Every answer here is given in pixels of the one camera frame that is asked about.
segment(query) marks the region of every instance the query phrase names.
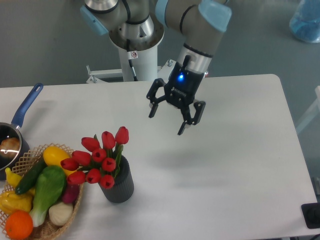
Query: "wicker basket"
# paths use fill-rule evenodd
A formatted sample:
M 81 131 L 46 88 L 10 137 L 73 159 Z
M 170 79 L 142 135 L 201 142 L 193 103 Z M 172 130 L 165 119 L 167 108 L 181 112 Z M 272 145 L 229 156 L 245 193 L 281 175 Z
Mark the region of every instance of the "wicker basket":
M 56 146 L 58 148 L 61 148 L 65 150 L 70 156 L 73 152 L 72 149 L 70 149 L 68 146 L 65 145 L 59 145 L 59 144 L 49 144 L 49 145 L 40 145 L 38 147 L 35 147 L 33 150 L 29 150 L 26 152 L 22 157 L 20 157 L 19 161 L 15 164 L 15 166 L 12 168 L 12 172 L 19 174 L 23 176 L 35 163 L 37 163 L 40 159 L 40 157 L 43 154 L 43 151 L 49 147 L 49 146 Z M 8 182 L 5 182 L 4 190 L 2 192 L 6 191 L 12 191 L 14 188 L 8 184 Z M 80 185 L 80 193 L 73 205 L 73 213 L 68 220 L 68 222 L 63 226 L 56 226 L 49 220 L 49 214 L 47 214 L 44 223 L 41 226 L 34 227 L 32 234 L 26 238 L 28 240 L 44 240 L 44 239 L 56 239 L 61 234 L 63 234 L 67 228 L 71 225 L 72 221 L 74 220 L 80 202 L 83 195 L 84 185 Z M 5 236 L 9 239 L 9 236 L 7 235 L 7 232 L 5 230 L 5 225 L 7 221 L 8 215 L 5 214 L 3 211 L 0 210 L 0 227 L 3 229 L 2 233 L 5 234 Z

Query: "red tulip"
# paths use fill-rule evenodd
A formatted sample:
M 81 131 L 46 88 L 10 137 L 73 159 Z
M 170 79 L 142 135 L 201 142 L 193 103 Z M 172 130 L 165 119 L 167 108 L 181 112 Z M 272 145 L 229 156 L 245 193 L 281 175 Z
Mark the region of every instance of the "red tulip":
M 105 160 L 103 160 L 101 167 L 107 172 L 112 172 L 116 169 L 116 161 L 111 157 L 107 157 Z
M 91 154 L 85 151 L 74 151 L 72 158 L 76 160 L 81 166 L 88 166 L 91 161 Z
M 86 181 L 86 174 L 83 171 L 75 171 L 71 173 L 66 181 L 68 184 L 83 184 Z
M 100 179 L 101 173 L 97 168 L 92 168 L 86 175 L 86 181 L 90 184 L 96 184 L 100 181 Z
M 66 158 L 65 160 L 62 160 L 60 162 L 60 165 L 63 169 L 66 169 L 69 171 L 75 171 L 79 168 L 79 163 L 73 158 Z
M 117 144 L 126 144 L 129 141 L 129 131 L 125 126 L 119 128 L 115 135 L 115 141 Z
M 108 131 L 104 131 L 101 137 L 102 137 L 103 147 L 105 149 L 113 149 L 115 147 L 116 140 L 115 140 L 115 137 L 112 135 L 112 133 Z
M 90 152 L 100 148 L 99 141 L 93 137 L 83 137 L 81 139 L 81 144 Z
M 97 163 L 101 163 L 106 157 L 107 153 L 102 148 L 97 148 L 92 152 L 92 159 Z
M 111 175 L 104 175 L 100 179 L 100 185 L 105 189 L 110 189 L 114 186 L 115 179 Z

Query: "artificial vegetable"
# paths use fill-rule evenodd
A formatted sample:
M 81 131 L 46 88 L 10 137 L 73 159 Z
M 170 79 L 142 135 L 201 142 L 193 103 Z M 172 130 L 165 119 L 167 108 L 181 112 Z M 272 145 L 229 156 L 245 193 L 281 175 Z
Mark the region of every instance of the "artificial vegetable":
M 29 171 L 25 173 L 22 177 L 16 188 L 14 189 L 15 193 L 25 194 L 29 189 L 33 188 L 36 185 L 38 176 L 40 173 L 47 167 L 45 160 L 43 158 L 39 159 L 39 161 L 33 165 Z
M 61 200 L 65 204 L 71 204 L 78 198 L 79 193 L 80 193 L 80 187 L 78 184 L 67 183 L 66 188 L 61 196 Z
M 74 206 L 71 203 L 59 202 L 49 208 L 49 219 L 57 226 L 63 226 L 72 216 Z
M 66 151 L 57 146 L 48 146 L 43 151 L 43 158 L 48 166 L 59 166 L 61 169 L 63 169 L 60 164 L 61 161 L 70 158 L 70 156 Z M 66 176 L 69 176 L 75 172 L 66 169 L 63 169 L 63 171 Z
M 11 171 L 9 167 L 5 169 L 5 174 L 6 174 L 6 181 L 8 184 L 10 184 L 12 187 L 16 188 L 20 180 L 22 179 L 22 176 L 14 173 Z M 32 187 L 27 193 L 31 194 L 32 196 L 35 195 L 35 188 Z
M 34 226 L 29 213 L 17 210 L 6 219 L 4 229 L 10 239 L 22 240 L 31 235 Z
M 48 209 L 56 203 L 66 184 L 66 175 L 59 166 L 47 166 L 39 175 L 35 184 L 33 209 L 30 212 L 34 227 L 44 223 Z
M 5 191 L 0 194 L 0 209 L 8 215 L 17 210 L 30 212 L 32 207 L 32 196 L 28 193 L 17 195 L 15 191 Z

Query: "plastic fruit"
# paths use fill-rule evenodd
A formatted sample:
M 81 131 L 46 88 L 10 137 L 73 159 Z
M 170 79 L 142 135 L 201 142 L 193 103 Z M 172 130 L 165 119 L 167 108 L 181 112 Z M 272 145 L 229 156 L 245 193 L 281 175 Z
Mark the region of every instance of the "plastic fruit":
M 43 151 L 43 159 L 48 166 L 55 165 L 62 168 L 60 162 L 68 158 L 70 158 L 69 154 L 57 146 L 48 146 Z M 75 172 L 66 169 L 63 169 L 63 171 L 67 176 Z
M 4 229 L 11 239 L 22 240 L 31 235 L 34 224 L 29 213 L 17 210 L 7 218 Z

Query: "pot handle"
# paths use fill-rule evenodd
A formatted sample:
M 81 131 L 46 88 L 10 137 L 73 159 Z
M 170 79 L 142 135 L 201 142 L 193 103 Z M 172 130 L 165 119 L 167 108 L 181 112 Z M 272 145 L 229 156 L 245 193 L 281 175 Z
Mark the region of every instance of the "pot handle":
M 18 110 L 15 112 L 11 123 L 17 126 L 17 128 L 22 127 L 27 110 L 29 109 L 29 107 L 37 98 L 37 96 L 43 88 L 44 85 L 42 83 L 37 83 L 36 85 L 34 85 L 28 96 L 26 96 L 26 98 L 19 106 Z

